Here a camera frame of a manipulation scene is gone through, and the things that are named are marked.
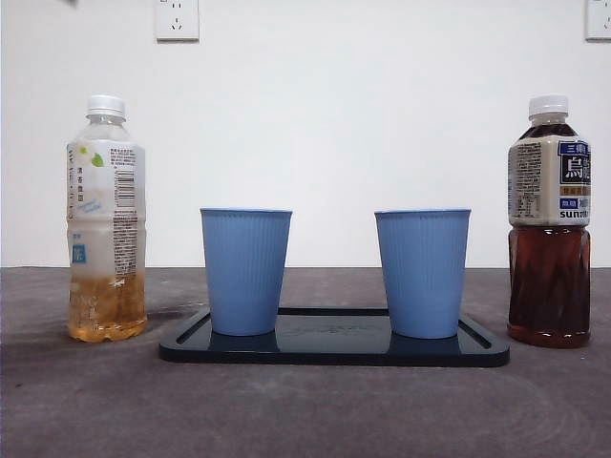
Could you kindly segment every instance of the black tray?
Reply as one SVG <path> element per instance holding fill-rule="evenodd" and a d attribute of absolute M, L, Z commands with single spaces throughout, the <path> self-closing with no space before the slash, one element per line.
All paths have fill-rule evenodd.
<path fill-rule="evenodd" d="M 402 337 L 390 331 L 386 308 L 280 308 L 275 331 L 232 337 L 212 331 L 205 307 L 163 337 L 159 356 L 180 363 L 496 367 L 509 362 L 509 345 L 465 316 L 454 337 Z"/>

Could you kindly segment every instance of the bottle label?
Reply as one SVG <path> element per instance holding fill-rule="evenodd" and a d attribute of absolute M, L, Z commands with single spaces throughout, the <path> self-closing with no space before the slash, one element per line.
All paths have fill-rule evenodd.
<path fill-rule="evenodd" d="M 520 140 L 509 151 L 510 223 L 587 225 L 590 185 L 585 141 L 557 135 Z"/>
<path fill-rule="evenodd" d="M 143 270 L 143 150 L 133 142 L 110 140 L 77 141 L 67 149 L 73 270 L 84 277 Z"/>

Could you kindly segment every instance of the ribbed cup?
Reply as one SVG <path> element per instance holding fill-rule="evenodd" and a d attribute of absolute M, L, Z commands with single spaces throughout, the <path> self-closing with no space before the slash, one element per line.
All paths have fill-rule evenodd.
<path fill-rule="evenodd" d="M 212 329 L 254 336 L 274 329 L 291 212 L 201 209 Z"/>
<path fill-rule="evenodd" d="M 376 212 L 390 325 L 397 334 L 456 334 L 471 210 Z"/>

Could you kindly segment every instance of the bottle cap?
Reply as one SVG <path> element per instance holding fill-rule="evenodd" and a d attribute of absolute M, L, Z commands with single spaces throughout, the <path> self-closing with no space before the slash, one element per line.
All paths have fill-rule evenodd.
<path fill-rule="evenodd" d="M 113 95 L 97 94 L 89 97 L 87 116 L 110 115 L 125 120 L 125 103 Z"/>
<path fill-rule="evenodd" d="M 569 114 L 569 99 L 562 94 L 547 94 L 531 98 L 528 105 L 528 117 L 541 115 L 543 113 L 566 113 Z"/>

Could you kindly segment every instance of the power outlet plate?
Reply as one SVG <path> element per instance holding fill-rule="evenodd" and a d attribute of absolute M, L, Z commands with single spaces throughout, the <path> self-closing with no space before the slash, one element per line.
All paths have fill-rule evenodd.
<path fill-rule="evenodd" d="M 156 0 L 158 41 L 198 41 L 200 39 L 199 0 Z"/>
<path fill-rule="evenodd" d="M 586 0 L 585 39 L 611 40 L 611 0 Z"/>

